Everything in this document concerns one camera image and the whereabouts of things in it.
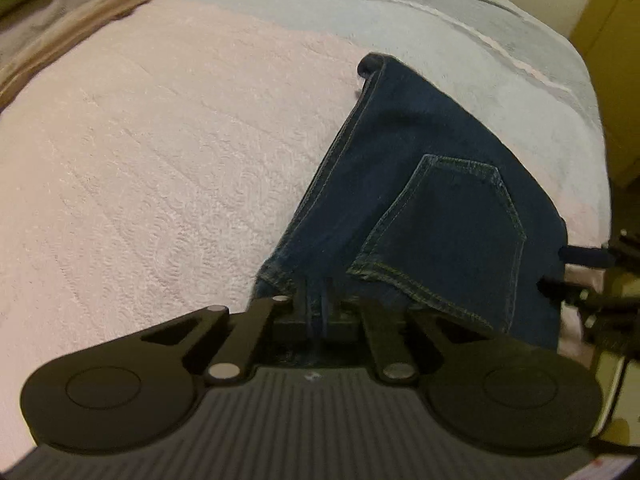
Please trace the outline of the wooden wardrobe door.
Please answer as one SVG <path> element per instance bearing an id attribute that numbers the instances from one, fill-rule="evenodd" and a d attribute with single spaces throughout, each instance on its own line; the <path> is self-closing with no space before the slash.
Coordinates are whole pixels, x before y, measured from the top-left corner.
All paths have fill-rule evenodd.
<path id="1" fill-rule="evenodd" d="M 570 33 L 599 104 L 608 175 L 639 179 L 639 0 L 589 0 Z"/>

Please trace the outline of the folded beige blanket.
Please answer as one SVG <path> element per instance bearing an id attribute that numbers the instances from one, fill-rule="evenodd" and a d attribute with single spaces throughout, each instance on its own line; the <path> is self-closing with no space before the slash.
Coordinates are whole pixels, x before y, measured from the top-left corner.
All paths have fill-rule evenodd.
<path id="1" fill-rule="evenodd" d="M 150 0 L 25 0 L 1 14 L 1 106 L 40 70 Z"/>

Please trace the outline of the dark blue denim jeans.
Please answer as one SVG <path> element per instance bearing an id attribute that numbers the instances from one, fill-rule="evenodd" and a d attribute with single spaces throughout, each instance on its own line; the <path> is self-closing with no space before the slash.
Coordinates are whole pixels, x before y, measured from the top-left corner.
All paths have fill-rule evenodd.
<path id="1" fill-rule="evenodd" d="M 336 296 L 427 307 L 554 349 L 564 220 L 513 153 L 397 58 L 366 55 L 360 97 L 324 155 L 255 297 L 302 292 L 312 327 Z"/>

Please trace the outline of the pink grey bedspread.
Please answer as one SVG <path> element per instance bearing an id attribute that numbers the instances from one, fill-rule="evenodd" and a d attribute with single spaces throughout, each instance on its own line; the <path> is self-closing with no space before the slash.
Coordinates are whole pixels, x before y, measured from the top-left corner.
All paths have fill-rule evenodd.
<path id="1" fill-rule="evenodd" d="M 209 304 L 259 266 L 387 53 L 520 159 L 570 241 L 611 229 L 582 58 L 509 0 L 152 0 L 1 115 L 1 463 L 31 447 L 40 364 Z"/>

